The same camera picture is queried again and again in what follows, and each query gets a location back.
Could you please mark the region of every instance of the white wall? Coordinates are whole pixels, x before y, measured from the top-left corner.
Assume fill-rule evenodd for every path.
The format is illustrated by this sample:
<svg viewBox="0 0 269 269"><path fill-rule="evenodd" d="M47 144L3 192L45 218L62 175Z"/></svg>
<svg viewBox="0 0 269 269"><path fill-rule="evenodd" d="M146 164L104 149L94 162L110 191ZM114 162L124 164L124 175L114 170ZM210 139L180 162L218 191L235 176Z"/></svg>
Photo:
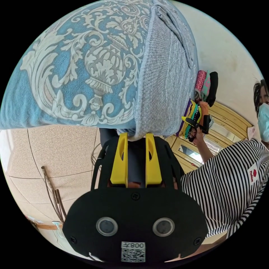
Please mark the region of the white wall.
<svg viewBox="0 0 269 269"><path fill-rule="evenodd" d="M171 1L184 15L195 37L200 70L216 71L219 86L216 101L229 107L256 126L253 86L262 74L242 43L207 14Z"/></svg>

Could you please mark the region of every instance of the hand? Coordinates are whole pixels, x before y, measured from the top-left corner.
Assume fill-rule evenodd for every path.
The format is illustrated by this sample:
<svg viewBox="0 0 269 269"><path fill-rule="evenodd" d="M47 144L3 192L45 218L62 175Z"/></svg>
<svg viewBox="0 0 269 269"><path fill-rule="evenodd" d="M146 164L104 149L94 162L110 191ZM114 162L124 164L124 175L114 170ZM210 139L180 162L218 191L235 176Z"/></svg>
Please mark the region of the hand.
<svg viewBox="0 0 269 269"><path fill-rule="evenodd" d="M195 129L192 129L191 135L195 137L195 139L193 140L193 143L196 146L204 141L204 135L199 127L197 128L197 131Z"/></svg>

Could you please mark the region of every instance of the logo patch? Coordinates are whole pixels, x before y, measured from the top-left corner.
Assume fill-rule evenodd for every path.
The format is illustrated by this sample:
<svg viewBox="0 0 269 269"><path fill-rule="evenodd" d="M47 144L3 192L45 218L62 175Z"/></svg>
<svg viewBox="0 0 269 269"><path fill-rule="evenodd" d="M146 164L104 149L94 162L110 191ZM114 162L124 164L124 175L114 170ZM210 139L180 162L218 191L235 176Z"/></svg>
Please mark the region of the logo patch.
<svg viewBox="0 0 269 269"><path fill-rule="evenodd" d="M253 185L259 178L257 164L253 164L247 171L249 176L249 183Z"/></svg>

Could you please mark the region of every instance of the black hair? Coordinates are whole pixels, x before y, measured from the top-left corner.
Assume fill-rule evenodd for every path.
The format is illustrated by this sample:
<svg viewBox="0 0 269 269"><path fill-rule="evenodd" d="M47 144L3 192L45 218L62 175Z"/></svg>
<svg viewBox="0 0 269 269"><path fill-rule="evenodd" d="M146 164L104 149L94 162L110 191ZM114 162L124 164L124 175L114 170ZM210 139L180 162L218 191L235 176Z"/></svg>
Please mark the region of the black hair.
<svg viewBox="0 0 269 269"><path fill-rule="evenodd" d="M257 114L257 117L259 115L259 108L260 108L260 97L261 97L261 88L264 87L265 88L265 92L269 95L268 93L268 87L267 84L265 82L264 79L261 80L261 82L257 82L255 83L254 87L253 87L253 91L254 91L254 105L255 105L255 111Z"/></svg>

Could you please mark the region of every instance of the screw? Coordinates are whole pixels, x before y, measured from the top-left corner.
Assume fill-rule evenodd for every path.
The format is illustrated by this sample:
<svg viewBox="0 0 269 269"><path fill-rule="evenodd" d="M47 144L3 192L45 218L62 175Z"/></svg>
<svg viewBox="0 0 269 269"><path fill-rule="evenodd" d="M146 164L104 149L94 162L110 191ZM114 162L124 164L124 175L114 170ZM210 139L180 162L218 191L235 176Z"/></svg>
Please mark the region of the screw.
<svg viewBox="0 0 269 269"><path fill-rule="evenodd" d="M132 193L131 198L135 201L139 200L140 194L139 193Z"/></svg>
<svg viewBox="0 0 269 269"><path fill-rule="evenodd" d="M195 240L194 240L194 242L193 242L193 244L195 245L195 246L197 246L197 245L199 245L200 243L201 243L201 237L198 237L198 238L196 238Z"/></svg>
<svg viewBox="0 0 269 269"><path fill-rule="evenodd" d="M76 244L76 238L74 236L71 236L70 239L72 244Z"/></svg>

